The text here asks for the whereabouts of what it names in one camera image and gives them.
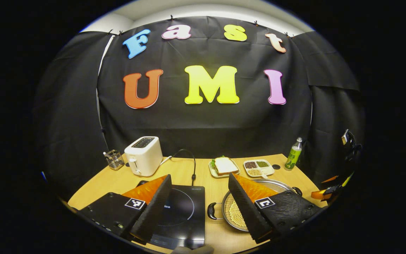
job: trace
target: pink letter i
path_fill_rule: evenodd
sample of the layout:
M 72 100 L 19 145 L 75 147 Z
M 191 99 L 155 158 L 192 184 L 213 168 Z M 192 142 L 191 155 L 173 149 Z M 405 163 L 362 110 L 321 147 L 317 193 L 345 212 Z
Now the pink letter i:
M 265 69 L 264 73 L 269 77 L 270 84 L 270 104 L 283 105 L 286 103 L 286 99 L 283 97 L 281 77 L 283 74 L 273 69 Z

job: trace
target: stainless steel pot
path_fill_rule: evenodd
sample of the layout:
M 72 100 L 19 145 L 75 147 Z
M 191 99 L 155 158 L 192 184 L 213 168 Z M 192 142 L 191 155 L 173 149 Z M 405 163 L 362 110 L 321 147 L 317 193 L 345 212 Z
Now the stainless steel pot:
M 295 190 L 295 192 L 298 195 L 302 196 L 302 192 L 300 191 L 299 188 L 297 188 L 297 187 L 292 187 L 291 188 L 291 187 L 287 186 L 286 184 L 284 184 L 282 182 L 279 182 L 277 180 L 257 179 L 257 180 L 254 180 L 254 181 L 257 182 L 257 183 L 260 183 L 260 184 L 262 184 L 262 185 L 264 185 L 264 186 L 266 186 L 266 187 L 268 187 L 268 188 L 270 188 L 270 189 L 272 189 L 274 191 L 276 191 L 277 193 L 281 193 L 283 191 L 293 189 L 293 190 Z M 217 217 L 214 216 L 214 206 L 216 204 L 222 204 L 223 219 L 225 219 L 228 222 L 228 224 L 230 224 L 232 227 L 237 228 L 237 229 L 242 230 L 242 231 L 248 232 L 248 229 L 247 229 L 246 226 L 242 226 L 242 225 L 239 225 L 238 223 L 234 222 L 232 220 L 231 216 L 230 216 L 230 207 L 233 205 L 234 202 L 235 201 L 234 201 L 233 195 L 230 193 L 230 191 L 228 191 L 227 194 L 224 196 L 224 198 L 222 200 L 222 203 L 214 202 L 214 203 L 209 204 L 209 206 L 208 206 L 208 217 L 213 219 L 213 220 L 221 220 L 222 218 L 217 218 Z

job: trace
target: green liquid bottle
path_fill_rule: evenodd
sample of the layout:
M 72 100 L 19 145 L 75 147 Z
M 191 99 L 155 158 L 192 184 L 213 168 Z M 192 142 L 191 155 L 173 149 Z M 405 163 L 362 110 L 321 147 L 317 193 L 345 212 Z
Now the green liquid bottle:
M 285 163 L 285 168 L 291 170 L 294 168 L 295 163 L 299 159 L 300 153 L 302 152 L 302 138 L 298 137 L 297 142 L 292 146 L 288 159 Z

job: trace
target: sandwich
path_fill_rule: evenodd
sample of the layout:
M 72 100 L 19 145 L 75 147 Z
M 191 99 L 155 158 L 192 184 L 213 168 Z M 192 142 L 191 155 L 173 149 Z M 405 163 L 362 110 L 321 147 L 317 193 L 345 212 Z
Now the sandwich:
M 234 162 L 225 156 L 213 159 L 211 165 L 216 169 L 217 175 L 229 175 L 238 171 Z

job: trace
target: foam letter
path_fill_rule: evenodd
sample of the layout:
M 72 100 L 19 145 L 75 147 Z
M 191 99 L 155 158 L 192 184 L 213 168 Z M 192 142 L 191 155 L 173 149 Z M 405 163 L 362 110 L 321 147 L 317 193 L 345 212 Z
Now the foam letter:
M 286 49 L 280 45 L 280 42 L 283 42 L 280 38 L 278 38 L 275 34 L 266 34 L 266 37 L 270 39 L 270 43 L 272 43 L 272 47 L 275 48 L 278 52 L 285 53 Z
M 247 35 L 243 33 L 245 29 L 241 26 L 226 25 L 223 29 L 226 31 L 223 35 L 228 40 L 243 42 L 247 39 Z
M 152 69 L 147 71 L 145 76 L 149 77 L 148 95 L 145 98 L 137 97 L 137 81 L 140 79 L 140 73 L 126 75 L 124 81 L 124 101 L 130 108 L 148 108 L 156 103 L 159 95 L 159 76 L 164 71 L 162 69 Z
M 167 32 L 162 34 L 162 38 L 170 39 L 187 39 L 190 37 L 190 26 L 186 25 L 175 25 L 167 28 Z
M 145 44 L 148 42 L 148 38 L 145 36 L 145 34 L 149 34 L 150 32 L 151 31 L 149 29 L 142 30 L 123 42 L 123 45 L 126 45 L 128 47 L 129 59 L 137 56 L 147 48 L 145 45 L 141 46 L 140 43 Z
M 269 77 L 270 84 L 270 104 L 283 105 L 286 103 L 286 99 L 283 97 L 281 77 L 283 74 L 279 71 L 274 71 L 273 69 L 266 69 L 264 73 Z
M 203 97 L 200 96 L 200 89 L 209 103 L 213 102 L 217 91 L 220 88 L 220 95 L 217 96 L 219 103 L 238 103 L 234 74 L 237 69 L 232 66 L 221 66 L 213 79 L 200 65 L 187 66 L 184 69 L 189 74 L 189 96 L 184 101 L 187 104 L 200 104 Z

